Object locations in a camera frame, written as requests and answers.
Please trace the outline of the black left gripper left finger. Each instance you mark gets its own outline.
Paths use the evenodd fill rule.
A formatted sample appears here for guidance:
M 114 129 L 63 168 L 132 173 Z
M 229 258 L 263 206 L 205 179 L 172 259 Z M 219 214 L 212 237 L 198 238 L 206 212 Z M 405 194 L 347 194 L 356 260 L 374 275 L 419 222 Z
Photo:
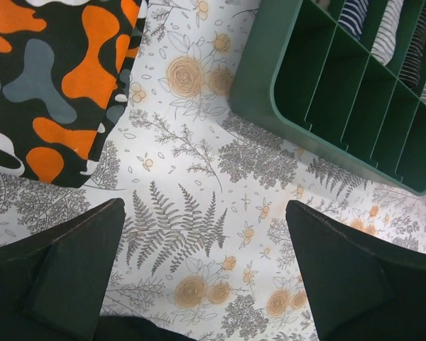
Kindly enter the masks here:
M 92 340 L 124 220 L 114 198 L 0 247 L 0 340 Z

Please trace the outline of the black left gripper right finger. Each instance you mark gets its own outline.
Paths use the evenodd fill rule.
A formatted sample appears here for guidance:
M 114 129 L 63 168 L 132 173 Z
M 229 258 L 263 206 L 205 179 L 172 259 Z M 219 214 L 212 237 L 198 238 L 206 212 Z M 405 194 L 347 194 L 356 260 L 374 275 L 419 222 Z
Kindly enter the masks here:
M 320 340 L 426 340 L 426 254 L 297 200 L 286 220 Z

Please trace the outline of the black underwear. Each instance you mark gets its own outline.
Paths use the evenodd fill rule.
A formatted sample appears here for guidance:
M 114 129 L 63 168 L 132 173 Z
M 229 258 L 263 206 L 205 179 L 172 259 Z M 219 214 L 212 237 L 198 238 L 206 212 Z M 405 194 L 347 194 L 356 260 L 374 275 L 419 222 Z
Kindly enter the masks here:
M 190 341 L 191 337 L 160 328 L 145 318 L 100 316 L 93 340 Z

